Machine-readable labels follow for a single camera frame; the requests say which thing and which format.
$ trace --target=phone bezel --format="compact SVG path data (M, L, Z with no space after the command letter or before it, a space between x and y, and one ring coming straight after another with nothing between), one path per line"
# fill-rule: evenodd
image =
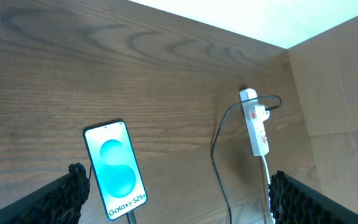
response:
M86 137L85 137L85 132L91 130L91 129L94 129L94 128L99 128L99 127L102 127L102 126L107 126L109 124L114 124L114 123L118 123L118 122L123 122L125 124L125 129L127 131L127 134L128 134L128 138L129 138L129 144L131 144L131 148L132 148L132 152L134 154L134 157L135 157L135 162L136 162L136 167L137 167L137 170L139 171L139 175L140 175L140 180L142 181L142 185L143 185L143 189L144 189L144 194L146 195L146 201L144 203L142 203L141 205L137 206L136 208L144 205L149 197L147 196L147 192L146 192L146 188L144 187L144 181L143 181L143 178L142 178L142 174L140 173L140 169L139 169L139 164L137 163L137 159L136 159L136 155L135 155L135 150L134 150L134 147L132 145L132 141L131 141L131 136L129 135L129 131L128 131L128 127L127 127L127 124L125 123L125 121L121 118L118 118L118 119L114 119L112 121L107 121L107 122L103 122L103 123L98 123L98 124L94 124L94 125L91 125L91 126L88 126L88 127L85 127L84 130L83 130L83 137L84 137L84 141L85 141L85 146L86 146L86 150L88 151L88 156L89 156L89 159L91 161L91 166L93 168L93 174L95 176L95 179L96 179L96 184L98 185L98 189L99 189L99 194L100 194L100 197L102 198L102 202L103 202L103 207L104 207L104 212L106 213L106 216L107 216L107 219L108 220L111 220L111 221L114 221L116 220L117 218L125 215L126 213L118 216L117 218L114 218L114 219L111 219L110 216L109 216L109 213L107 211L107 207L106 207L106 203L104 202L104 197L102 195L102 191L100 189L100 185L99 185L99 179L98 179L98 175L96 174L96 170L94 168L94 165L93 165L93 161L92 161L92 157L91 157L91 152L90 152L90 149L88 147L88 142L86 141Z

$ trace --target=power socket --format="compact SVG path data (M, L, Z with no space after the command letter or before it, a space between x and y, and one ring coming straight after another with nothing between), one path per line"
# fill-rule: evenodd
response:
M258 97L256 91L248 88L240 91L241 101ZM242 110L246 119L249 139L251 141L254 156L264 156L269 152L265 126L263 122L270 116L269 111L265 111L265 106L260 105L258 100L252 100L242 104Z

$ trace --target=power plug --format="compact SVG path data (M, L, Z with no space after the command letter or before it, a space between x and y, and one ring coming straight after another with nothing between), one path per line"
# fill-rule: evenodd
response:
M241 101L254 99L257 97L256 91L248 88L240 91ZM242 110L246 119L249 139L251 141L254 156L264 156L269 152L265 126L263 122L270 116L270 111L266 111L265 105L260 105L258 99L242 104Z

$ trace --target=light blue phone screen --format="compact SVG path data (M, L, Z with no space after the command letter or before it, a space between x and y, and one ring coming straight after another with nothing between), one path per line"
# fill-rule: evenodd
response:
M114 220L147 201L124 122L85 132L108 218Z

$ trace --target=black cable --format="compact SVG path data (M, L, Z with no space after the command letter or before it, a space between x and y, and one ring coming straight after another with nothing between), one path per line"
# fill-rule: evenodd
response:
M127 219L129 224L136 224L135 214L133 211L127 213Z
M216 177L218 178L218 181L219 181L219 184L222 188L222 192L223 192L223 195L224 195L224 199L226 200L226 203L227 203L227 209L229 210L229 223L231 224L232 223L232 217L231 217L231 206L230 206L230 203L229 203L229 199L227 197L227 193L226 193L226 190L224 189L224 186L223 186L223 182L221 180L221 176L219 175L219 172L218 172L218 169L216 168L216 164L215 164L215 159L214 159L214 153L215 153L215 145L216 145L216 140L219 136L219 133L221 132L221 128L222 128L222 124L223 124L223 121L224 121L224 118L226 117L227 113L229 112L229 110L233 107L235 107L236 105L239 105L241 103L247 103L247 102L250 102L252 100L259 100L259 99L272 99L272 98L277 98L280 100L280 102L278 103L277 106L271 106L269 108L266 108L266 110L274 110L276 108L279 108L281 106L281 97L277 96L277 95L272 95L272 96L259 96L259 97L256 97L256 98L253 98L253 99L249 99L249 100L244 100L242 102L238 102L238 103L234 103L233 105L231 105L229 107L229 109L227 109L227 111L225 112L225 114L223 115L223 118L221 120L221 123L219 125L219 128L218 128L218 131L216 131L216 134L215 134L215 138L214 138L214 141L212 143L212 146L211 146L211 158L212 158L212 164L214 166L214 170L215 170L215 173L216 173Z

